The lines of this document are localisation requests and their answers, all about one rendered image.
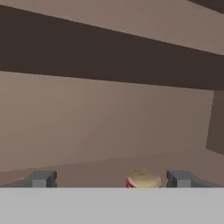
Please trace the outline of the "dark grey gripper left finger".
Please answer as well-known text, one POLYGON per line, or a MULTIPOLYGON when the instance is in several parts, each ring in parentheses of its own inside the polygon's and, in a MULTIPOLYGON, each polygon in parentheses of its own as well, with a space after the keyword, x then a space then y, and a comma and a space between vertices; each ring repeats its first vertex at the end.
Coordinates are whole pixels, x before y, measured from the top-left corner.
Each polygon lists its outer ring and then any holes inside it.
POLYGON ((3 187, 56 187, 56 171, 34 171, 25 178, 4 184, 3 187))

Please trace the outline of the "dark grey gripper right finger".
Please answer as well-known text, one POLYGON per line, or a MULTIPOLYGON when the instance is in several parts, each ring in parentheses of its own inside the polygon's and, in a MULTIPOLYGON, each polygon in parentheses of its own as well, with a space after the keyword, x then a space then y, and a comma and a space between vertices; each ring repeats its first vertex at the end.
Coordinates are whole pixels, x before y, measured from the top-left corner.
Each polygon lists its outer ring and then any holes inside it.
POLYGON ((190 171, 168 171, 167 187, 219 187, 219 185, 197 178, 190 171))

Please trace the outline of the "brown cabinet interior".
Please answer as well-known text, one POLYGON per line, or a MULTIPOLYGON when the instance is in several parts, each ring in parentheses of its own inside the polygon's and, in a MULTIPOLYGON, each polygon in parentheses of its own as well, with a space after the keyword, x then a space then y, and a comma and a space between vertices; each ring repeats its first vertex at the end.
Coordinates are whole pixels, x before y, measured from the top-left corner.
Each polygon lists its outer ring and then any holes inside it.
POLYGON ((224 15, 190 0, 0 0, 0 185, 224 185, 224 15))

